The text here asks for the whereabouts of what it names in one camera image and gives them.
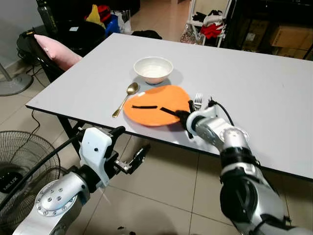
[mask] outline black table leg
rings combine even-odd
[[[72,138],[73,136],[76,135],[77,131],[72,128],[72,126],[70,125],[69,120],[68,120],[66,117],[60,117],[60,116],[58,116],[58,119],[59,119],[61,125],[63,126],[63,128],[64,128],[64,130],[65,130],[65,132],[66,132],[66,134],[67,134],[67,136],[68,136],[69,138]],[[76,152],[77,152],[77,154],[78,154],[78,156],[79,156],[80,144],[79,144],[78,140],[73,141],[73,142],[72,142],[72,145],[73,145],[73,147],[75,148],[75,150],[76,150]]]

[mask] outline white bowl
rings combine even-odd
[[[157,84],[173,71],[173,64],[162,57],[149,56],[134,64],[135,72],[149,84]]]

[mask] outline fan grille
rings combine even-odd
[[[21,131],[0,132],[0,173],[14,171],[24,176],[53,150],[48,141],[37,135]],[[11,233],[30,213],[40,189],[59,176],[60,159],[56,154],[28,179],[0,211],[0,228]],[[5,196],[0,195],[0,202]]]

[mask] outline pink cushion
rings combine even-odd
[[[49,58],[64,71],[68,70],[82,59],[80,55],[52,38],[37,34],[35,34],[34,37]]]

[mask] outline orange plate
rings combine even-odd
[[[129,119],[145,126],[163,126],[179,121],[179,118],[168,114],[160,108],[172,111],[189,111],[189,95],[180,87],[166,85],[153,88],[129,99],[124,105],[124,112]],[[137,109],[132,106],[157,106],[156,109]]]

